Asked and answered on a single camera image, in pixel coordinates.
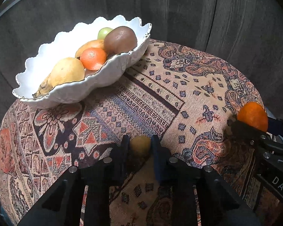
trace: green grape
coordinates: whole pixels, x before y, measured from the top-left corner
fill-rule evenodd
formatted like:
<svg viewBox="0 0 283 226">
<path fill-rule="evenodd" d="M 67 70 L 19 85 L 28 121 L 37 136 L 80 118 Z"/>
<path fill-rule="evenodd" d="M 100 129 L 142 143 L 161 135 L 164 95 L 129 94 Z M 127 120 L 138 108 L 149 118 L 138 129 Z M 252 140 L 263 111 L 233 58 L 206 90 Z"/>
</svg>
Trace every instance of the green grape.
<svg viewBox="0 0 283 226">
<path fill-rule="evenodd" d="M 109 32 L 111 32 L 113 29 L 109 27 L 105 27 L 100 29 L 99 34 L 97 34 L 97 39 L 98 40 L 104 40 L 105 37 L 108 35 Z"/>
</svg>

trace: table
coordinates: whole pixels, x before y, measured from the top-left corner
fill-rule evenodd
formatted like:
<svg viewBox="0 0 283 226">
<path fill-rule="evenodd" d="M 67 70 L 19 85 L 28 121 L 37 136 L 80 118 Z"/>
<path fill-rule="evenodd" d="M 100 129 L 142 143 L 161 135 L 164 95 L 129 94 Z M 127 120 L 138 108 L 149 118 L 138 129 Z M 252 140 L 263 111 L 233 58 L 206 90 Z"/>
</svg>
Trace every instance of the table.
<svg viewBox="0 0 283 226">
<path fill-rule="evenodd" d="M 249 101 L 263 106 L 252 83 L 226 61 L 151 40 L 118 82 L 79 103 L 40 110 L 14 102 L 0 125 L 2 206 L 16 224 L 69 166 L 94 164 L 124 134 L 158 134 L 187 164 L 213 166 L 270 225 L 278 200 L 252 177 L 254 151 L 229 129 Z M 111 225 L 170 225 L 171 191 L 155 181 L 151 158 L 136 161 L 124 185 L 110 188 L 110 202 Z"/>
</svg>

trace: bowl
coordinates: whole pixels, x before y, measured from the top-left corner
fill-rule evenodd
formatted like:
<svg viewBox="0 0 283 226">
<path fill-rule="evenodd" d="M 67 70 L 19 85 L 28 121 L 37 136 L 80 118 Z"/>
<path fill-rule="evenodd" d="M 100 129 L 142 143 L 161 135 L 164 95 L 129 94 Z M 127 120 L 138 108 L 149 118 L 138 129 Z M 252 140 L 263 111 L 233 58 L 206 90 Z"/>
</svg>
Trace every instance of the bowl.
<svg viewBox="0 0 283 226">
<path fill-rule="evenodd" d="M 85 78 L 82 81 L 57 85 L 48 94 L 33 98 L 32 95 L 37 92 L 42 81 L 60 59 L 74 57 L 79 47 L 97 39 L 101 28 L 115 29 L 119 26 L 130 27 L 135 32 L 136 48 L 128 53 L 112 56 L 96 72 L 85 70 Z M 30 107 L 39 109 L 79 102 L 95 88 L 109 86 L 116 82 L 127 68 L 143 56 L 149 44 L 151 28 L 150 23 L 142 26 L 142 20 L 139 17 L 127 21 L 122 15 L 112 20 L 98 17 L 91 24 L 78 23 L 70 32 L 59 32 L 52 43 L 42 44 L 38 55 L 25 61 L 25 71 L 16 75 L 19 87 L 12 93 Z"/>
</svg>

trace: orange fruit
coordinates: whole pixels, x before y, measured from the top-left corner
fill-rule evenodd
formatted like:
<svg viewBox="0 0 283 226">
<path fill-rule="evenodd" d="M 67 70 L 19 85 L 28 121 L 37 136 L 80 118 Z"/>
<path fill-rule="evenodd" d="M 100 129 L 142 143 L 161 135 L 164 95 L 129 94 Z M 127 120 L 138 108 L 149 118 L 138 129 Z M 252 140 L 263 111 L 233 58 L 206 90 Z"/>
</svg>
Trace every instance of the orange fruit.
<svg viewBox="0 0 283 226">
<path fill-rule="evenodd" d="M 90 47 L 85 49 L 80 57 L 83 66 L 89 70 L 99 70 L 106 62 L 107 54 L 102 48 Z"/>
<path fill-rule="evenodd" d="M 256 102 L 246 103 L 239 111 L 237 119 L 249 126 L 255 127 L 263 132 L 268 128 L 268 117 L 262 106 Z"/>
</svg>

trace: tablecloth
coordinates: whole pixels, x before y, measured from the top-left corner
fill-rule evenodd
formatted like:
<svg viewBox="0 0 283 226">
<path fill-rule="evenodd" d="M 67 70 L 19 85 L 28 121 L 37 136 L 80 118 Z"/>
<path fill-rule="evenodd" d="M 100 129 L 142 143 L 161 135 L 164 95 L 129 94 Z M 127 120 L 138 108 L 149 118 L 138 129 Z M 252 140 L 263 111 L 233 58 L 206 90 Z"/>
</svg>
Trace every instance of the tablecloth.
<svg viewBox="0 0 283 226">
<path fill-rule="evenodd" d="M 79 103 L 41 110 L 14 102 L 0 125 L 2 206 L 16 224 L 69 166 L 108 156 L 124 134 L 158 134 L 187 164 L 213 166 L 270 225 L 278 200 L 253 178 L 254 151 L 229 128 L 249 101 L 263 106 L 253 84 L 226 61 L 151 40 L 119 81 Z M 111 225 L 170 225 L 171 208 L 171 190 L 155 181 L 152 158 L 137 159 L 124 185 L 110 188 Z"/>
</svg>

